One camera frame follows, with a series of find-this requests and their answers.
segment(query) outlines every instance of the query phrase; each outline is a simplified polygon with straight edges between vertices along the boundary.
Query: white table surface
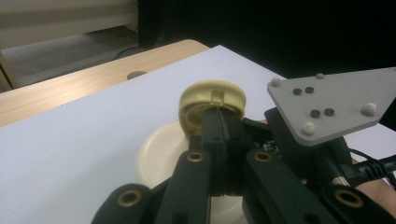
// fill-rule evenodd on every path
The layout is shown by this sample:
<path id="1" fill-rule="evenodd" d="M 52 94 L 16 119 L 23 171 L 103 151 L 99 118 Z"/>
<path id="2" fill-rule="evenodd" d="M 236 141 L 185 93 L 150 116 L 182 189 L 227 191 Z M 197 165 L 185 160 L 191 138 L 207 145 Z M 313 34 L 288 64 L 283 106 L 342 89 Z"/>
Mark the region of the white table surface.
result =
<path id="1" fill-rule="evenodd" d="M 216 47 L 0 128 L 0 223 L 90 223 L 112 190 L 134 182 L 138 149 L 177 120 L 187 87 L 230 81 L 247 96 L 245 117 L 264 119 L 275 106 L 266 91 L 275 76 Z M 379 124 L 346 140 L 375 158 L 396 153 L 396 132 Z"/>

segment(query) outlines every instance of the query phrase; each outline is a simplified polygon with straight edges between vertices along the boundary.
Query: screw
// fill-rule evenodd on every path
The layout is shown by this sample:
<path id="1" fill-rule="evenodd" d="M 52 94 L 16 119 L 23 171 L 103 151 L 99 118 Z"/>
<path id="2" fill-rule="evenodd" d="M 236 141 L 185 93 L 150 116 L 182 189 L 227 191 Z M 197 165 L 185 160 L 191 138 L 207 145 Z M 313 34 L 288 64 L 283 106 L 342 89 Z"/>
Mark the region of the screw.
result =
<path id="1" fill-rule="evenodd" d="M 312 93 L 312 92 L 314 92 L 314 88 L 313 87 L 307 87 L 307 88 L 305 88 L 305 92 L 306 93 Z"/>
<path id="2" fill-rule="evenodd" d="M 318 74 L 316 75 L 316 78 L 317 78 L 317 79 L 323 79 L 323 78 L 324 78 L 324 75 L 321 74 L 321 73 L 318 73 Z"/>
<path id="3" fill-rule="evenodd" d="M 293 94 L 294 95 L 301 95 L 301 92 L 303 92 L 301 89 L 294 89 Z"/>
<path id="4" fill-rule="evenodd" d="M 334 110 L 331 109 L 331 108 L 326 108 L 326 109 L 324 110 L 324 115 L 331 117 L 331 116 L 334 115 Z"/>
<path id="5" fill-rule="evenodd" d="M 274 78 L 271 80 L 271 86 L 273 86 L 273 87 L 278 87 L 278 86 L 280 86 L 280 78 L 279 78 L 279 77 L 274 77 Z"/>
<path id="6" fill-rule="evenodd" d="M 361 108 L 361 113 L 367 117 L 372 117 L 376 113 L 376 105 L 369 103 Z"/>
<path id="7" fill-rule="evenodd" d="M 316 109 L 311 110 L 311 118 L 317 119 L 319 117 L 320 117 L 320 111 L 318 111 Z"/>
<path id="8" fill-rule="evenodd" d="M 303 125 L 301 132 L 305 135 L 312 135 L 315 132 L 315 124 L 312 122 L 307 122 Z"/>

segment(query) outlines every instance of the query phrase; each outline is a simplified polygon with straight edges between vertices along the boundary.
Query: beige plastic part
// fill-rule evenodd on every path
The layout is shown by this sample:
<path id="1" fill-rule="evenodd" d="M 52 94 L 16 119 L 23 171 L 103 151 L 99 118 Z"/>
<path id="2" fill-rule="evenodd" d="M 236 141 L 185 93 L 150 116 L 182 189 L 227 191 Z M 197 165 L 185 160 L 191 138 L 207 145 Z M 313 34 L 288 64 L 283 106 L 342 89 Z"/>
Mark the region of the beige plastic part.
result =
<path id="1" fill-rule="evenodd" d="M 208 108 L 228 108 L 239 114 L 245 114 L 247 97 L 236 85 L 220 80 L 206 80 L 189 86 L 180 97 L 178 118 L 183 132 L 201 134 L 201 116 Z"/>

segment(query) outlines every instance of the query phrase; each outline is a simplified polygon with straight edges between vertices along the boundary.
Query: triangular metal plate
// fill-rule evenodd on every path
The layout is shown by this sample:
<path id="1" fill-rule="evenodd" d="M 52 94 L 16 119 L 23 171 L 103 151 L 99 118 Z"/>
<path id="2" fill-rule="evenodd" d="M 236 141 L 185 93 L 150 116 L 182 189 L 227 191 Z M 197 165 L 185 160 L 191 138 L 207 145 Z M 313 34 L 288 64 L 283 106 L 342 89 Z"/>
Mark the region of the triangular metal plate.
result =
<path id="1" fill-rule="evenodd" d="M 305 92 L 307 87 L 312 87 L 313 92 Z M 301 94 L 295 94 L 295 89 L 301 89 Z M 376 125 L 396 97 L 396 70 L 391 67 L 276 80 L 268 83 L 268 92 L 296 141 L 314 146 Z M 371 116 L 361 113 L 369 103 L 376 105 Z M 325 115 L 326 108 L 334 114 Z M 320 112 L 318 118 L 311 116 L 312 110 Z M 315 126 L 311 135 L 303 131 L 307 122 Z"/>

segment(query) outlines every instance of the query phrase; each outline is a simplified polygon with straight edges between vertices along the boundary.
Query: black screw head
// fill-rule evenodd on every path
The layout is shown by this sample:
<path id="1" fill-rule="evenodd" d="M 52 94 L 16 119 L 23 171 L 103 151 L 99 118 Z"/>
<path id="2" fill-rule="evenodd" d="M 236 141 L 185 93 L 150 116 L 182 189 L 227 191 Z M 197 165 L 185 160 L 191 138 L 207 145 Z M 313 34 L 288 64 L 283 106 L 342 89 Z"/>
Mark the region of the black screw head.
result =
<path id="1" fill-rule="evenodd" d="M 319 117 L 320 117 L 320 111 L 318 111 L 316 109 L 311 110 L 311 118 L 317 119 Z"/>
<path id="2" fill-rule="evenodd" d="M 334 110 L 331 109 L 331 108 L 326 108 L 326 109 L 324 110 L 324 115 L 331 117 L 331 116 L 334 115 Z"/>
<path id="3" fill-rule="evenodd" d="M 298 88 L 293 90 L 293 94 L 294 95 L 301 95 L 301 92 L 303 92 L 303 91 L 301 89 L 298 89 Z"/>
<path id="4" fill-rule="evenodd" d="M 312 92 L 314 92 L 314 88 L 313 87 L 307 87 L 307 88 L 305 88 L 305 92 L 306 93 L 312 93 Z"/>

